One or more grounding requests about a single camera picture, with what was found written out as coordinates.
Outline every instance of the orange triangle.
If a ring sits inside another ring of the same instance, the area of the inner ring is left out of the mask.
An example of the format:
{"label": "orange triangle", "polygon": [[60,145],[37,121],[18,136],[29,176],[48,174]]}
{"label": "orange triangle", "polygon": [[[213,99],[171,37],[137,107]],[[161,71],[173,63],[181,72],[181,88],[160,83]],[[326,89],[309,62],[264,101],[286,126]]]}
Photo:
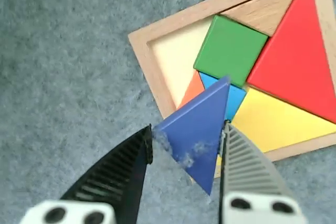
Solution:
{"label": "orange triangle", "polygon": [[247,82],[336,123],[336,97],[315,0],[293,0]]}
{"label": "orange triangle", "polygon": [[198,71],[194,72],[191,82],[189,83],[189,86],[182,99],[182,102],[180,106],[177,107],[177,109],[186,105],[188,102],[190,102],[192,99],[194,99],[196,96],[204,91],[204,86],[199,75],[200,74],[198,73]]}

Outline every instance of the beige wooden piece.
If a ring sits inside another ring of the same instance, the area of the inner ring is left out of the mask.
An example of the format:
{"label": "beige wooden piece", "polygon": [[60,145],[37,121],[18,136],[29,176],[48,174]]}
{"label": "beige wooden piece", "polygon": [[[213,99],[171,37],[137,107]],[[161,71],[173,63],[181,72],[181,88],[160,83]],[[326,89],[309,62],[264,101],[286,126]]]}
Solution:
{"label": "beige wooden piece", "polygon": [[[176,110],[150,42],[198,20],[210,17],[252,0],[205,0],[174,15],[129,34],[129,40],[164,118]],[[336,20],[333,0],[316,0],[322,37],[334,87],[336,85]],[[271,160],[298,155],[336,144],[336,133],[318,137],[267,153]]]}
{"label": "beige wooden piece", "polygon": [[292,0],[251,0],[222,12],[239,23],[272,36]]}

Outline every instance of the yellow triangle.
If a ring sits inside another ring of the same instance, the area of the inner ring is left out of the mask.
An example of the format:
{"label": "yellow triangle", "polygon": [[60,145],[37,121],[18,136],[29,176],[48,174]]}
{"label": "yellow triangle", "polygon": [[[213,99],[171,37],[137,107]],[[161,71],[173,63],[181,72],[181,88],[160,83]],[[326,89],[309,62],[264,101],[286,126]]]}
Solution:
{"label": "yellow triangle", "polygon": [[262,152],[336,132],[336,124],[248,88],[232,124]]}
{"label": "yellow triangle", "polygon": [[221,15],[272,36],[291,2],[292,0],[250,0]]}

